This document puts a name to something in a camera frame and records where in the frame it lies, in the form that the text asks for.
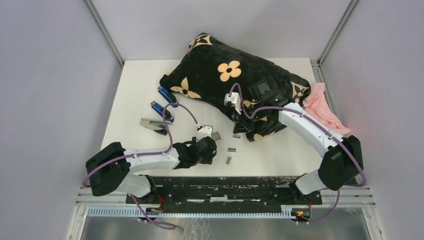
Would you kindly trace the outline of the blue stapler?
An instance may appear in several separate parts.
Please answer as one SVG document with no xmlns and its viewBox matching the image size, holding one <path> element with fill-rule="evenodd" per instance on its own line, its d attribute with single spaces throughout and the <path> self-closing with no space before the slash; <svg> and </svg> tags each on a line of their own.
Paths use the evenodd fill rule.
<svg viewBox="0 0 424 240">
<path fill-rule="evenodd" d="M 150 103 L 151 108 L 162 118 L 164 118 L 166 121 L 173 123 L 174 117 L 172 116 L 171 112 L 167 109 L 164 109 L 163 106 L 161 106 L 156 101 L 152 101 Z"/>
<path fill-rule="evenodd" d="M 158 93 L 170 104 L 175 104 L 177 103 L 177 98 L 171 93 L 169 92 L 167 89 L 165 89 L 162 86 L 159 86 L 157 88 Z"/>
</svg>

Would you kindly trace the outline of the box of staples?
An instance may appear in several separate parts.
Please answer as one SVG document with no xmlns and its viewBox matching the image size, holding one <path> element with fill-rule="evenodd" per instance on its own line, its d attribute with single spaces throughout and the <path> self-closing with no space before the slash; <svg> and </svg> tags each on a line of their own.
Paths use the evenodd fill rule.
<svg viewBox="0 0 424 240">
<path fill-rule="evenodd" d="M 220 135 L 220 133 L 219 132 L 213 132 L 212 134 L 211 134 L 211 138 L 214 140 L 214 141 L 218 141 L 218 140 L 221 140 L 222 138 L 221 138 L 221 135 Z"/>
</svg>

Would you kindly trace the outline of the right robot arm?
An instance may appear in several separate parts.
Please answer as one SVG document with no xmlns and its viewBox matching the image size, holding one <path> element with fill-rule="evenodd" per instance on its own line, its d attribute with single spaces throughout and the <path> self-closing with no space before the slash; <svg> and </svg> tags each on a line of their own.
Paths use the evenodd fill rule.
<svg viewBox="0 0 424 240">
<path fill-rule="evenodd" d="M 253 131 L 253 124 L 262 117 L 271 117 L 282 125 L 292 129 L 306 140 L 321 156 L 318 169 L 297 177 L 289 184 L 289 199 L 295 204 L 302 204 L 309 194 L 324 189 L 338 191 L 343 186 L 353 186 L 351 181 L 358 175 L 367 183 L 364 174 L 361 142 L 357 137 L 343 135 L 330 130 L 307 113 L 299 103 L 285 92 L 274 91 L 265 80 L 251 85 L 249 93 L 257 103 L 249 107 L 243 106 L 243 94 L 235 83 L 224 97 L 224 104 L 231 104 L 234 131 L 241 128 L 247 133 Z"/>
</svg>

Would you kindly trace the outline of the grey beige stapler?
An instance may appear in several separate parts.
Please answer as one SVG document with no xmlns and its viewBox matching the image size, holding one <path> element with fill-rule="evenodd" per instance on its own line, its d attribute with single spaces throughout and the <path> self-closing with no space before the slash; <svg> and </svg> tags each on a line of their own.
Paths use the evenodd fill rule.
<svg viewBox="0 0 424 240">
<path fill-rule="evenodd" d="M 166 136 L 168 131 L 165 128 L 164 121 L 162 119 L 152 119 L 152 118 L 141 118 L 140 125 L 146 129 L 149 129 L 157 134 Z"/>
</svg>

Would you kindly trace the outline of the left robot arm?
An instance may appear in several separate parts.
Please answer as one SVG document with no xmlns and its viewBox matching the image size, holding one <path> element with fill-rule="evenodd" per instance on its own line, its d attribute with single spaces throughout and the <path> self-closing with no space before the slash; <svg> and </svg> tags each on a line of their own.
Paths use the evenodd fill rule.
<svg viewBox="0 0 424 240">
<path fill-rule="evenodd" d="M 216 153 L 216 142 L 209 136 L 177 142 L 169 149 L 131 149 L 112 142 L 87 160 L 87 176 L 82 184 L 90 188 L 95 197 L 120 192 L 149 204 L 156 200 L 158 191 L 152 177 L 137 175 L 138 172 L 210 165 Z"/>
</svg>

